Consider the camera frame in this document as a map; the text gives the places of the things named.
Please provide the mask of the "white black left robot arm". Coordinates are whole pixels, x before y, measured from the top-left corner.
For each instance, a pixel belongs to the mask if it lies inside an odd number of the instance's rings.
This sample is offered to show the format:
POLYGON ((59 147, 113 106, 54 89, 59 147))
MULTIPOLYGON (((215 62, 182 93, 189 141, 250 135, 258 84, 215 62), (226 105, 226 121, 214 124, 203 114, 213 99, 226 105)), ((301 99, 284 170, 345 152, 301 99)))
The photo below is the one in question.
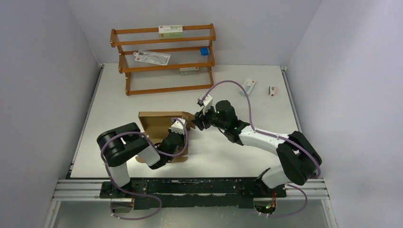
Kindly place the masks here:
POLYGON ((152 143, 136 123, 103 132, 97 137, 96 142, 113 184, 112 190, 117 196, 124 198, 132 190, 127 167, 130 159, 137 156, 150 169, 156 170, 184 154, 189 144, 189 137, 186 121, 175 119, 168 128, 168 135, 158 143, 152 143))

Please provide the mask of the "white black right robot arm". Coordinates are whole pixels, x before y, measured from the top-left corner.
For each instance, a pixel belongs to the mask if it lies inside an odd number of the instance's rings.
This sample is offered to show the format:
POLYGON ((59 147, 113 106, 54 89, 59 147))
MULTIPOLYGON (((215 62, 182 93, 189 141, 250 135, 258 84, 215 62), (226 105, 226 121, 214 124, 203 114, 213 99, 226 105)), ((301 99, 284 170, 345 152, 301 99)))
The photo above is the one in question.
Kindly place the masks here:
POLYGON ((253 128, 251 123, 236 116, 228 100, 196 112, 192 122, 201 131, 214 126, 232 143, 259 148, 279 158, 279 166, 267 168, 257 178, 256 189, 263 197, 269 196, 280 185, 304 185, 318 174, 322 164, 321 157, 303 133, 277 134, 253 128))

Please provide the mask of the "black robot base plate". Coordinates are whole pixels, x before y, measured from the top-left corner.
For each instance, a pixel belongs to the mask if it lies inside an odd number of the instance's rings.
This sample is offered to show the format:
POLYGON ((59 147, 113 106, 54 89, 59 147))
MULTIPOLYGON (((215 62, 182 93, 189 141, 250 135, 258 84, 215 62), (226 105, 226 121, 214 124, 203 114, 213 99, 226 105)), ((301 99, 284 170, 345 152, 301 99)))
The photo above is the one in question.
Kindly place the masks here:
POLYGON ((256 177, 212 178, 212 179, 146 179, 131 178, 132 196, 118 190, 110 181, 101 185, 102 199, 129 199, 134 209, 193 208, 237 206, 240 209, 254 209, 254 199, 286 197, 284 185, 273 189, 257 181, 256 177))

